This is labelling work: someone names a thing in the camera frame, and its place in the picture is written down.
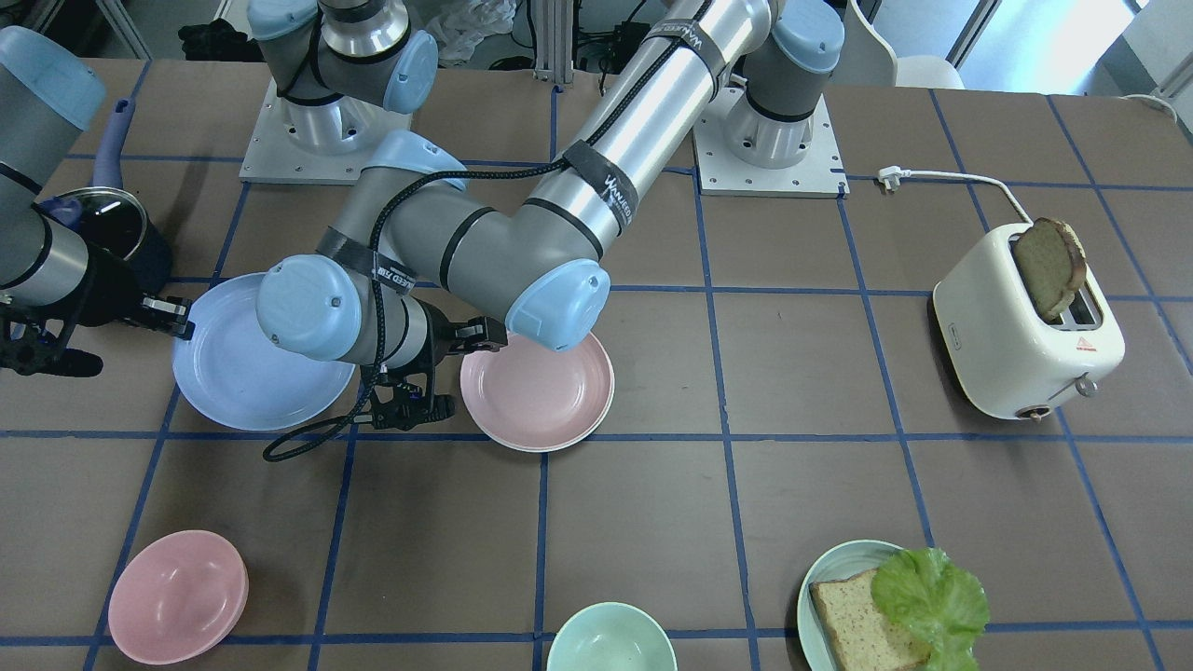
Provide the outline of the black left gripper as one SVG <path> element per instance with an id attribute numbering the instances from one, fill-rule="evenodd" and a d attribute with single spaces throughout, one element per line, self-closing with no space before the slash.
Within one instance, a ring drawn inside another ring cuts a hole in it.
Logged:
<path id="1" fill-rule="evenodd" d="M 412 361 L 412 377 L 421 375 L 427 383 L 435 382 L 435 370 L 447 357 L 481 351 L 496 352 L 507 347 L 508 333 L 502 322 L 493 318 L 472 318 L 452 322 L 435 306 L 415 301 L 424 310 L 427 333 L 418 357 Z"/>

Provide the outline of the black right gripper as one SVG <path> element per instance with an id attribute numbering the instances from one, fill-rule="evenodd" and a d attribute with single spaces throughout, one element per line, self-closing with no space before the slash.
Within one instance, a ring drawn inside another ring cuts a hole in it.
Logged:
<path id="1" fill-rule="evenodd" d="M 87 247 L 84 279 L 75 290 L 78 324 L 101 326 L 130 318 L 140 308 L 140 326 L 171 338 L 190 340 L 193 301 L 178 296 L 144 296 L 130 263 L 101 247 Z"/>

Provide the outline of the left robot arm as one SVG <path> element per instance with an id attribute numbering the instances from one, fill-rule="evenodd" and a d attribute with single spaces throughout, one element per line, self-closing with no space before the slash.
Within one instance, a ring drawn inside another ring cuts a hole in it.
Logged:
<path id="1" fill-rule="evenodd" d="M 418 133 L 392 130 L 317 252 L 266 272 L 256 324 L 311 361 L 398 368 L 418 356 L 414 336 L 429 336 L 429 308 L 409 296 L 426 277 L 540 347 L 575 347 L 608 301 L 601 256 L 734 64 L 744 63 L 759 118 L 801 123 L 842 47 L 843 21 L 823 1 L 673 1 L 574 142 L 545 166 L 511 171 L 538 179 L 512 216 L 466 192 L 503 171 L 464 170 Z"/>

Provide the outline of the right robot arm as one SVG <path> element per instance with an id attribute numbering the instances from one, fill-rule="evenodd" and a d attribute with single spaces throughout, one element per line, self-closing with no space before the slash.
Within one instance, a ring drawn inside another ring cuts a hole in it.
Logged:
<path id="1" fill-rule="evenodd" d="M 246 14 L 291 110 L 358 101 L 410 113 L 429 97 L 438 44 L 401 1 L 251 1 Z M 129 261 L 38 202 L 103 99 L 101 79 L 72 51 L 4 27 L 4 319 L 31 328 L 128 322 L 186 338 L 184 303 L 142 288 Z"/>

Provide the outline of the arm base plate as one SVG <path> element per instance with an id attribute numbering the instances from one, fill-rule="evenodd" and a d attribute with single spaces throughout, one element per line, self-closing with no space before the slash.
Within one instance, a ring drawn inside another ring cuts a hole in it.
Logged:
<path id="1" fill-rule="evenodd" d="M 347 97 L 323 106 L 285 101 L 271 82 L 240 178 L 276 185 L 352 184 L 388 133 L 410 124 L 410 115 Z"/>
<path id="2" fill-rule="evenodd" d="M 746 93 L 722 90 L 692 128 L 704 195 L 801 199 L 849 195 L 824 97 L 805 119 L 779 122 L 758 112 Z"/>

